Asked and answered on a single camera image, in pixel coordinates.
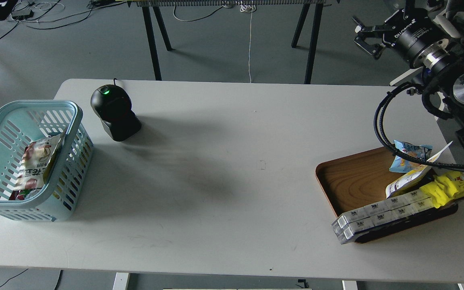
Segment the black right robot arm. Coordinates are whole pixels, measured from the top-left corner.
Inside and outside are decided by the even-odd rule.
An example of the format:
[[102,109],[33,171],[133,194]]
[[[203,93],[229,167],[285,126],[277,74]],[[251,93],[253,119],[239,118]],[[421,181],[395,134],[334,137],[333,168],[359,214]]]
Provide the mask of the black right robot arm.
[[387,138],[383,119],[399,93],[420,94],[424,108],[437,118],[454,119],[464,149],[464,0],[428,0],[425,8],[407,0],[383,24],[366,26],[357,17],[355,44],[379,59],[385,48],[396,51],[411,69],[421,69],[414,83],[404,82],[387,93],[376,109],[377,139],[392,154],[414,163],[464,172],[464,165],[436,163],[403,153]]

